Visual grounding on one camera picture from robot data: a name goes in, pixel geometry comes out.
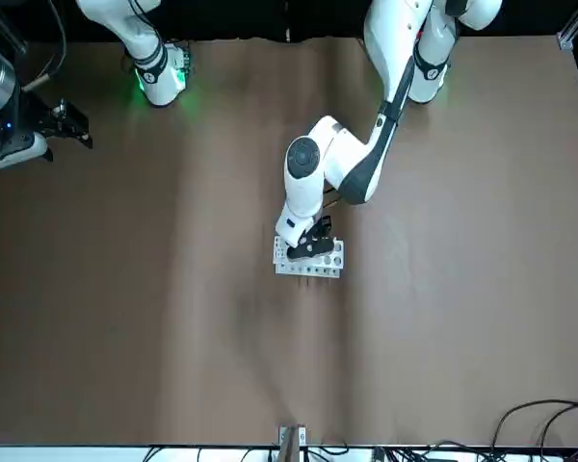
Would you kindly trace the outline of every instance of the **brown surface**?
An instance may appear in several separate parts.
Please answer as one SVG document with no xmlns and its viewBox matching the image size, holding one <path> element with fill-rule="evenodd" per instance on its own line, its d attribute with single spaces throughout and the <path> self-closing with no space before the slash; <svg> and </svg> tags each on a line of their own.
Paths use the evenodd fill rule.
<svg viewBox="0 0 578 462">
<path fill-rule="evenodd" d="M 0 441 L 269 444 L 295 419 L 483 444 L 516 403 L 578 398 L 578 75 L 553 38 L 460 42 L 374 200 L 334 211 L 339 282 L 275 276 L 271 245 L 288 143 L 325 114 L 370 131 L 359 46 L 194 48 L 154 110 L 119 46 L 73 45 L 56 92 L 95 150 L 0 172 Z M 554 434 L 578 444 L 578 415 Z"/>
</svg>

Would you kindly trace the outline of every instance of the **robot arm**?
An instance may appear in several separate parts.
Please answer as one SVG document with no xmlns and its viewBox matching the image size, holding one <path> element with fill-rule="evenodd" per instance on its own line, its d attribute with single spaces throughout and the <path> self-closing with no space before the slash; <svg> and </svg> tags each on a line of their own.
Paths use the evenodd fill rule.
<svg viewBox="0 0 578 462">
<path fill-rule="evenodd" d="M 276 232 L 291 247 L 298 247 L 319 219 L 325 180 L 354 205 L 368 201 L 375 192 L 413 77 L 413 45 L 431 3 L 374 0 L 371 5 L 364 42 L 383 81 L 384 95 L 369 141 L 364 144 L 326 116 L 289 146 L 284 163 L 287 198 Z"/>
<path fill-rule="evenodd" d="M 285 155 L 287 198 L 276 232 L 293 250 L 307 247 L 294 252 L 296 258 L 322 253 L 305 237 L 320 219 L 325 180 L 350 204 L 370 199 L 407 96 L 416 102 L 428 102 L 443 84 L 448 58 L 458 38 L 456 21 L 472 29 L 484 29 L 498 14 L 501 3 L 373 0 L 366 16 L 364 42 L 383 80 L 384 96 L 369 141 L 362 143 L 326 116 L 307 136 L 294 140 Z M 417 41 L 425 20 L 422 38 Z"/>
<path fill-rule="evenodd" d="M 450 54 L 459 38 L 458 22 L 480 31 L 501 10 L 502 0 L 434 0 L 422 37 L 415 45 L 415 75 L 409 98 L 429 103 L 443 86 Z"/>
<path fill-rule="evenodd" d="M 142 89 L 154 106 L 167 106 L 186 88 L 190 55 L 143 20 L 161 0 L 77 0 L 82 13 L 105 26 L 124 43 L 137 68 Z"/>
</svg>

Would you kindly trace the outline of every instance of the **metal bracket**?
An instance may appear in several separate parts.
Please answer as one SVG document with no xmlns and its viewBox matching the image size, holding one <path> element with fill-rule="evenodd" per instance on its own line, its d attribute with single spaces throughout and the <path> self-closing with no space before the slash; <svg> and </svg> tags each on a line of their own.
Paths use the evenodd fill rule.
<svg viewBox="0 0 578 462">
<path fill-rule="evenodd" d="M 282 446 L 282 443 L 285 441 L 285 435 L 287 433 L 287 429 L 289 428 L 295 428 L 293 426 L 281 426 L 278 429 L 278 444 Z M 298 440 L 299 440 L 299 444 L 300 446 L 306 446 L 306 427 L 305 426 L 299 426 L 297 427 L 298 429 Z"/>
<path fill-rule="evenodd" d="M 278 462 L 300 462 L 300 446 L 306 446 L 306 428 L 282 426 L 278 429 L 278 443 Z"/>
<path fill-rule="evenodd" d="M 578 10 L 576 10 L 563 30 L 557 34 L 557 41 L 562 50 L 573 50 L 574 39 L 578 36 Z"/>
</svg>

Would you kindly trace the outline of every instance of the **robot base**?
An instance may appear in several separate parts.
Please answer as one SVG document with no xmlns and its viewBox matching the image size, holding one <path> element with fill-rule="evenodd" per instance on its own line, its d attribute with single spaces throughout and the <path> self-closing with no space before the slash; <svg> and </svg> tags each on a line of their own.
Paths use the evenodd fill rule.
<svg viewBox="0 0 578 462">
<path fill-rule="evenodd" d="M 276 274 L 339 278 L 345 268 L 345 244 L 334 239 L 334 250 L 328 255 L 289 260 L 288 245 L 279 236 L 274 237 L 274 265 Z"/>
<path fill-rule="evenodd" d="M 154 77 L 149 74 L 148 83 L 145 69 L 142 69 L 144 78 L 139 78 L 138 74 L 140 87 L 147 100 L 157 107 L 168 106 L 181 91 L 186 89 L 186 81 L 191 70 L 189 48 L 182 48 L 173 43 L 166 43 L 164 46 L 167 49 L 168 62 L 158 80 L 153 82 Z"/>
</svg>

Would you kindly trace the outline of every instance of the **black band on robot arm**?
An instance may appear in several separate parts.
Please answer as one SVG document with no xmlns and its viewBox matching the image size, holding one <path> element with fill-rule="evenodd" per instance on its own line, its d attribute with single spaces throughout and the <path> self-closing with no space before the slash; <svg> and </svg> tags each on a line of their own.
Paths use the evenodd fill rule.
<svg viewBox="0 0 578 462">
<path fill-rule="evenodd" d="M 388 146 L 389 138 L 393 135 L 396 125 L 398 125 L 403 104 L 407 99 L 408 89 L 413 80 L 414 68 L 415 61 L 411 56 L 405 66 L 405 71 L 401 77 L 394 99 L 391 103 L 383 101 L 379 108 L 379 114 L 385 116 L 385 122 L 381 128 L 377 143 L 373 147 L 373 150 L 349 172 L 338 188 L 339 195 L 351 205 L 359 205 L 366 202 L 368 185 L 370 185 L 381 157 L 385 154 L 385 148 Z"/>
</svg>

